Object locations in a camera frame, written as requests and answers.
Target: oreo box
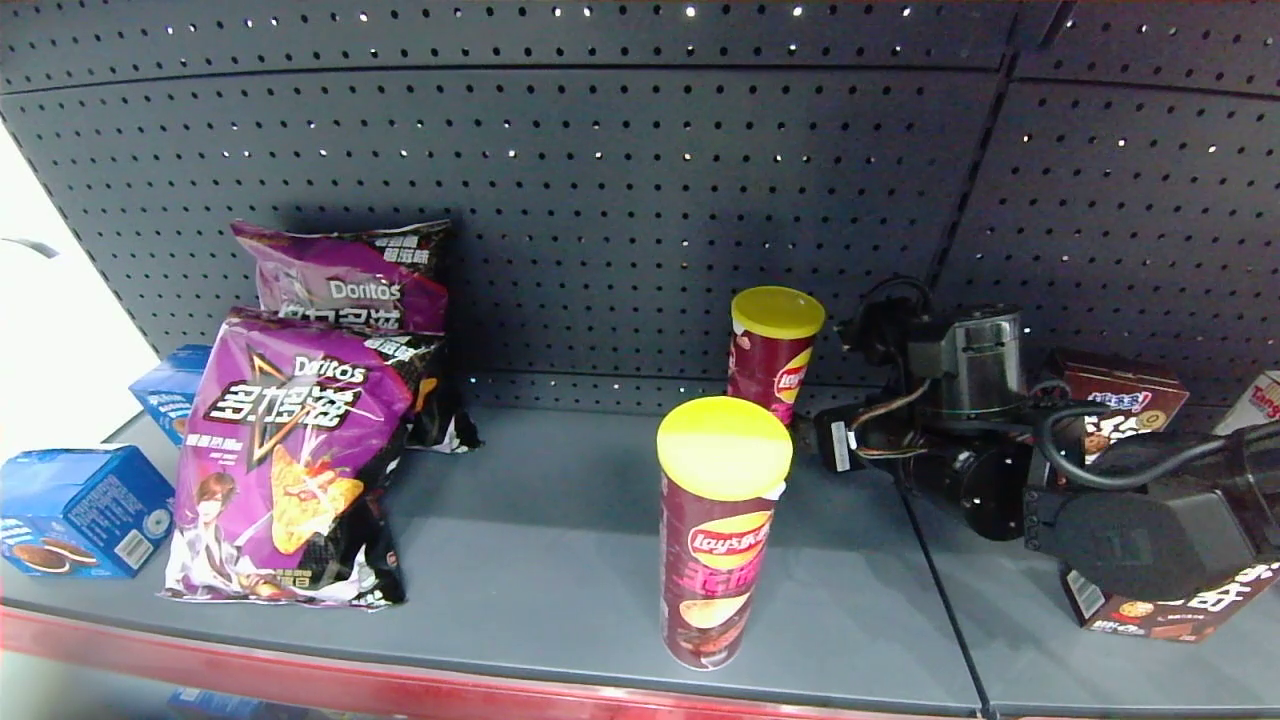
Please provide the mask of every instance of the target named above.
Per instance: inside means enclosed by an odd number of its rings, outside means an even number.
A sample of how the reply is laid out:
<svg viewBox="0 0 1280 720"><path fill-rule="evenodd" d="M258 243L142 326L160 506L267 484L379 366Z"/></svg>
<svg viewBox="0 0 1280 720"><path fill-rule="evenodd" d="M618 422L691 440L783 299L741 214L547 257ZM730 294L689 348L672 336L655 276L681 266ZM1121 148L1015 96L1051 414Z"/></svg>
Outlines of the oreo box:
<svg viewBox="0 0 1280 720"><path fill-rule="evenodd" d="M129 386L129 392L138 398L147 415L179 447L187 434L187 415L191 415L191 404L211 350L207 345L184 345Z"/></svg>
<svg viewBox="0 0 1280 720"><path fill-rule="evenodd" d="M132 578L173 525L173 486L132 445L0 466L0 553L28 575Z"/></svg>
<svg viewBox="0 0 1280 720"><path fill-rule="evenodd" d="M1084 419L1084 462L1112 442L1165 429L1187 401L1187 388L1169 368L1119 355L1053 348L1048 374L1066 382L1074 400L1093 400L1111 410Z"/></svg>
<svg viewBox="0 0 1280 720"><path fill-rule="evenodd" d="M182 720L307 720L311 715L305 707L196 688L175 689L168 706Z"/></svg>

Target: doritos bag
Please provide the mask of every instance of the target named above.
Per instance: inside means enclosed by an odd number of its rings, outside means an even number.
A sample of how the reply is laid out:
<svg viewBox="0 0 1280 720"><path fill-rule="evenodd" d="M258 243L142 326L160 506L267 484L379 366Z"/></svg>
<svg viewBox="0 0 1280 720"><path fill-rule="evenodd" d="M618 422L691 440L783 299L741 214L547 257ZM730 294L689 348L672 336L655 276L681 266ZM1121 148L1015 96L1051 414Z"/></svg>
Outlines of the doritos bag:
<svg viewBox="0 0 1280 720"><path fill-rule="evenodd" d="M232 232L257 259L264 310L342 325L444 332L448 291L438 269L440 254L453 241L449 220L330 234L296 234L236 220ZM410 428L410 447L444 454L480 447L452 375L442 373L438 380Z"/></svg>
<svg viewBox="0 0 1280 720"><path fill-rule="evenodd" d="M165 594L403 602L379 498L442 348L440 336L233 310L179 450Z"/></svg>

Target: pringles-style chip canister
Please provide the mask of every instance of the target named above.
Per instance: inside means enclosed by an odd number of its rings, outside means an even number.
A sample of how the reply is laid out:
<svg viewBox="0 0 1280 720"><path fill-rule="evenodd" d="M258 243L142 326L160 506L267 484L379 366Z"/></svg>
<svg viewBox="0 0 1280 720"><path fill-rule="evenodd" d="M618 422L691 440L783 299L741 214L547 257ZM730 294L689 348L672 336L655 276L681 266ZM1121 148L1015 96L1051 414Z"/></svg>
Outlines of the pringles-style chip canister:
<svg viewBox="0 0 1280 720"><path fill-rule="evenodd" d="M721 667L742 643L791 452L782 423L736 397L691 400L658 427L662 637L689 667Z"/></svg>
<svg viewBox="0 0 1280 720"><path fill-rule="evenodd" d="M728 395L791 424L813 338L827 320L822 304L788 287L762 286L733 297Z"/></svg>

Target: perforated metal panel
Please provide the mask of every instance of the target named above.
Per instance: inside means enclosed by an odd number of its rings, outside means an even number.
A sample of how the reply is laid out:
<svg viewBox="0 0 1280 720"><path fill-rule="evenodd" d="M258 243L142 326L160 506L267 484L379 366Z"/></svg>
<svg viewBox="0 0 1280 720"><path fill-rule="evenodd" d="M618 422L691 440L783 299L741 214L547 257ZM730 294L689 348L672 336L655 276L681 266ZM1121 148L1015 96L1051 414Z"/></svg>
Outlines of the perforated metal panel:
<svg viewBox="0 0 1280 720"><path fill-rule="evenodd" d="M1016 14L45 3L0 13L0 113L161 351L253 302L233 217L448 211L475 372L717 383L733 291L781 282L842 316L870 281L932 269L947 300L1025 305L1033 350L1162 360L1229 404L1277 355L1277 111L1239 95L1280 81L1276 13L1080 4L1044 49L1050 13ZM827 333L809 379L879 374Z"/></svg>
<svg viewBox="0 0 1280 720"><path fill-rule="evenodd" d="M0 14L5 91L422 65L995 68L1015 3L174 3Z"/></svg>
<svg viewBox="0 0 1280 720"><path fill-rule="evenodd" d="M1174 368L1230 404L1280 357L1280 104L1018 82L942 274L1027 310L1033 347Z"/></svg>
<svg viewBox="0 0 1280 720"><path fill-rule="evenodd" d="M1280 95L1274 3L1078 3L1019 77Z"/></svg>
<svg viewBox="0 0 1280 720"><path fill-rule="evenodd" d="M634 415L663 414L695 397L723 395L724 380L677 378L617 378L563 373L477 373L463 384L481 405L512 405L547 410L593 410ZM806 384L796 400L796 413L860 402L863 388Z"/></svg>
<svg viewBox="0 0 1280 720"><path fill-rule="evenodd" d="M728 302L778 282L833 314L923 273L993 76L923 70L371 70L6 96L24 152L164 352L252 304L243 217L462 228L467 366L714 378ZM815 382L872 382L831 333Z"/></svg>

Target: yellow plastic cap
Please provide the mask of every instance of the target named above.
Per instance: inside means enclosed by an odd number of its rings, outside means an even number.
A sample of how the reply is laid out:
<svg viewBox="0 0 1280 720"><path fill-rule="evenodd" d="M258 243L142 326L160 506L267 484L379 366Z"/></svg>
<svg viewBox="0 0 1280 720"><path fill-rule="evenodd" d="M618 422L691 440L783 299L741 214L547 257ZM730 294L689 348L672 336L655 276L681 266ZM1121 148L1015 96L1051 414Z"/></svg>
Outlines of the yellow plastic cap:
<svg viewBox="0 0 1280 720"><path fill-rule="evenodd" d="M820 302L790 287L760 286L733 296L733 323L755 334L800 340L818 334L827 322Z"/></svg>
<svg viewBox="0 0 1280 720"><path fill-rule="evenodd" d="M699 397L658 425L658 462L686 491L724 502L762 497L791 470L791 436L759 405Z"/></svg>

